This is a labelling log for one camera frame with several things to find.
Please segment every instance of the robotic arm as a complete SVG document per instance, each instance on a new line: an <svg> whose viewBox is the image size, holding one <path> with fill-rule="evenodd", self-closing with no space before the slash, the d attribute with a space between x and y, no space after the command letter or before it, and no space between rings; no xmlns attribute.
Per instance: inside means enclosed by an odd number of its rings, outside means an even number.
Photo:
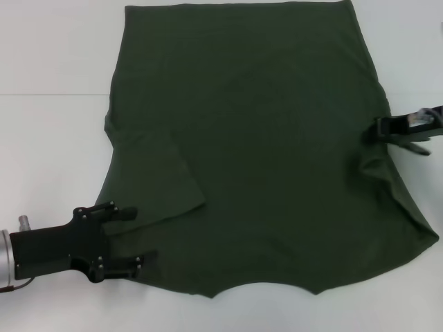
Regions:
<svg viewBox="0 0 443 332"><path fill-rule="evenodd" d="M144 256L113 259L102 224L109 221L130 221L137 209L120 210L114 202L89 208L74 209L72 220L63 226L30 230L27 218L21 217L21 232L0 234L0 293L29 284L34 277L65 270L78 270L89 281L135 278ZM14 280L31 278L21 286Z"/></svg>

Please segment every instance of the silver metal part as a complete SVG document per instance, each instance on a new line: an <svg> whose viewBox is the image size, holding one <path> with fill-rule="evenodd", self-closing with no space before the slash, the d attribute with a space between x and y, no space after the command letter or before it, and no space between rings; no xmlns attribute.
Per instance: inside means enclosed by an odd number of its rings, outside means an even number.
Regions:
<svg viewBox="0 0 443 332"><path fill-rule="evenodd" d="M7 230L0 232L0 288L11 286L15 279L14 255Z"/></svg>
<svg viewBox="0 0 443 332"><path fill-rule="evenodd" d="M20 232L30 230L28 216L19 216Z"/></svg>

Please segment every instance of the white surface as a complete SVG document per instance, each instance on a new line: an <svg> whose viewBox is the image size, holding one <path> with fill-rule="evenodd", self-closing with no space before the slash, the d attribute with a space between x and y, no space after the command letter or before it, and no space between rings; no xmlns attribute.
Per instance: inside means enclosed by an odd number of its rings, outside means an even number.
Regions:
<svg viewBox="0 0 443 332"><path fill-rule="evenodd" d="M0 0L1 228L17 231L20 214L34 228L63 224L73 208L93 204L111 158L102 130L108 97L97 94L109 91L123 6L160 3L172 2ZM443 1L354 6L392 112L443 104ZM25 93L32 95L5 95ZM392 155L443 234L443 137L425 145L428 158ZM22 332L440 332L442 312L441 243L385 275L319 296L254 284L210 300L121 280L90 284L74 271L0 294L2 331Z"/></svg>

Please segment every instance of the green t-shirt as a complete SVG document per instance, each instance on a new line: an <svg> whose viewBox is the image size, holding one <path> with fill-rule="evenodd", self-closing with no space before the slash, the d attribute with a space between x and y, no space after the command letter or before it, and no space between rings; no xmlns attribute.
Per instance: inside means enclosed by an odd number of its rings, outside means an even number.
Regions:
<svg viewBox="0 0 443 332"><path fill-rule="evenodd" d="M432 231L382 144L390 114L350 0L126 7L98 202L137 282L213 297L252 282L313 293L414 259Z"/></svg>

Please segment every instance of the dark green fabric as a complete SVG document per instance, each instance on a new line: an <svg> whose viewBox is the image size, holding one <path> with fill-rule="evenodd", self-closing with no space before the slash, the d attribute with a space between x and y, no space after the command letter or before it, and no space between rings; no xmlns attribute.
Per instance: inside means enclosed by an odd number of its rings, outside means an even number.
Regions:
<svg viewBox="0 0 443 332"><path fill-rule="evenodd" d="M390 114L349 0L127 7L98 202L136 280L213 297L251 282L313 293L415 258L438 236L386 146Z"/></svg>

